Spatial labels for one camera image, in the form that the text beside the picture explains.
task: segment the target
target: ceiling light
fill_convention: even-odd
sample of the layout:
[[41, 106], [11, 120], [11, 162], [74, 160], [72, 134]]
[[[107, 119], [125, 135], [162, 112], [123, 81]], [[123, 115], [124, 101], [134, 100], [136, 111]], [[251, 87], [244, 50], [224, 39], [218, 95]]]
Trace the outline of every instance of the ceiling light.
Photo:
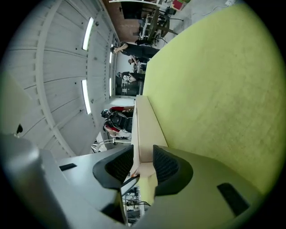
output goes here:
[[112, 61], [112, 52], [110, 52], [110, 55], [109, 55], [109, 63], [111, 64], [111, 61]]
[[112, 87], [111, 87], [111, 78], [109, 78], [109, 96], [111, 97]]
[[88, 27], [86, 28], [86, 31], [85, 31], [84, 43], [82, 45], [82, 49], [83, 50], [87, 50], [88, 49], [89, 36], [90, 36], [92, 27], [93, 27], [93, 18], [91, 17], [89, 19], [89, 22], [88, 22]]
[[81, 81], [81, 86], [82, 86], [82, 92], [84, 94], [84, 104], [85, 104], [85, 109], [86, 113], [90, 114], [90, 104], [89, 104], [89, 99], [88, 99], [88, 85], [87, 85], [87, 80], [82, 80]]

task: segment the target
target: cable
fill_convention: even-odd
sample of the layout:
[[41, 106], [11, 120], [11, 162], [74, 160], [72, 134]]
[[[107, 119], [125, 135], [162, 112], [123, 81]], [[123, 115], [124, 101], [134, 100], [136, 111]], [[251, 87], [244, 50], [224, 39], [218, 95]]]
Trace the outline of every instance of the cable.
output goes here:
[[166, 42], [166, 40], [165, 40], [164, 38], [157, 38], [157, 39], [162, 39], [162, 40], [164, 41], [164, 45], [165, 45], [165, 44], [168, 44], [168, 42]]
[[148, 206], [151, 206], [150, 204], [148, 204], [146, 201], [141, 201], [141, 202], [139, 202], [139, 203], [133, 203], [133, 204], [131, 204], [131, 203], [129, 203], [129, 202], [127, 202], [127, 203], [123, 203], [124, 205], [127, 205], [127, 206], [135, 206], [135, 205], [148, 205]]
[[128, 201], [128, 202], [125, 203], [125, 204], [140, 204], [140, 203], [144, 203], [144, 202], [145, 202], [145, 201], [139, 201], [139, 202], [132, 203], [132, 202], [134, 202], [135, 200], [131, 200], [131, 199], [128, 199], [128, 200], [126, 200], [126, 201]]
[[180, 20], [180, 21], [184, 21], [184, 20], [179, 19], [179, 18], [169, 18], [169, 20]]
[[123, 129], [122, 129], [122, 132], [123, 132], [123, 133], [126, 133], [126, 134], [129, 134], [129, 132], [128, 132], [128, 131], [123, 130]]
[[228, 7], [228, 6], [216, 6], [216, 7], [214, 7], [213, 9], [212, 9], [212, 11], [210, 11], [209, 13], [206, 13], [206, 14], [202, 14], [202, 16], [205, 16], [205, 15], [208, 15], [208, 14], [210, 14], [211, 12], [213, 12], [216, 8], [218, 8], [218, 7], [220, 7], [220, 8], [226, 8], [226, 7]]

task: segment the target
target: floor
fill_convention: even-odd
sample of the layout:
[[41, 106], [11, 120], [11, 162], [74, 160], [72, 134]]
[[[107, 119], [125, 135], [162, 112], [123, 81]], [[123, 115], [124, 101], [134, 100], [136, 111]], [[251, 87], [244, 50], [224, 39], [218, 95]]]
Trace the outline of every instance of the floor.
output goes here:
[[[242, 0], [237, 0], [235, 4], [242, 2]], [[171, 18], [184, 21], [171, 19], [170, 29], [179, 34], [199, 20], [226, 8], [227, 5], [225, 3], [226, 0], [191, 0], [181, 11], [178, 11], [175, 15], [171, 16]], [[164, 39], [166, 42], [169, 42], [175, 36], [175, 34], [168, 33]], [[163, 40], [160, 40], [157, 43], [156, 48], [161, 49], [165, 45], [166, 43]]]

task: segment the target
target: person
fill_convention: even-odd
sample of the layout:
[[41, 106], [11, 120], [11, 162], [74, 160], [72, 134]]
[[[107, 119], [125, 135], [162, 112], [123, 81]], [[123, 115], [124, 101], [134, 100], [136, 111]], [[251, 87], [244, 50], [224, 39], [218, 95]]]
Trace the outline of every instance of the person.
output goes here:
[[148, 41], [147, 39], [143, 39], [143, 40], [136, 40], [135, 41], [136, 45], [152, 45], [152, 42]]
[[144, 82], [145, 80], [145, 74], [135, 73], [135, 72], [118, 72], [116, 76], [130, 83], [135, 82], [135, 81]]
[[[148, 61], [146, 61], [146, 59], [145, 58], [136, 58], [137, 59], [137, 61], [139, 61], [139, 62], [141, 62], [141, 63], [147, 63]], [[136, 72], [137, 70], [138, 70], [138, 68], [137, 68], [137, 64], [135, 64], [135, 62], [134, 62], [134, 60], [133, 59], [129, 59], [128, 60], [128, 63], [129, 64], [133, 64], [133, 71], [134, 72]], [[146, 71], [146, 68], [147, 68], [147, 65], [146, 64], [142, 64], [141, 65], [141, 69], [143, 70], [143, 71]]]
[[124, 114], [126, 117], [129, 118], [129, 117], [133, 117], [133, 110], [134, 110], [134, 106], [113, 106], [110, 109], [104, 109], [101, 112], [101, 116], [103, 118], [107, 118], [109, 114], [117, 111], [117, 112]]
[[103, 126], [103, 131], [107, 131], [109, 135], [113, 138], [118, 137], [118, 138], [125, 138], [125, 139], [130, 139], [131, 138], [131, 133], [123, 131], [123, 130], [118, 130], [115, 127], [111, 127], [109, 124], [104, 124]]
[[121, 52], [124, 55], [128, 55], [137, 64], [136, 57], [150, 59], [159, 51], [159, 49], [122, 42], [120, 47], [113, 46], [110, 48], [110, 51], [114, 54]]

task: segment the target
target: office room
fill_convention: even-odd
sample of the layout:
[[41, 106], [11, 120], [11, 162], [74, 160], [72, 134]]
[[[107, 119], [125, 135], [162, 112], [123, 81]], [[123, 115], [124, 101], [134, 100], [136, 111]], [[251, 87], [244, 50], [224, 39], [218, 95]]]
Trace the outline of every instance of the office room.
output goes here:
[[0, 63], [0, 161], [27, 225], [275, 220], [286, 70], [270, 19], [281, 14], [242, 0], [43, 0], [22, 11]]

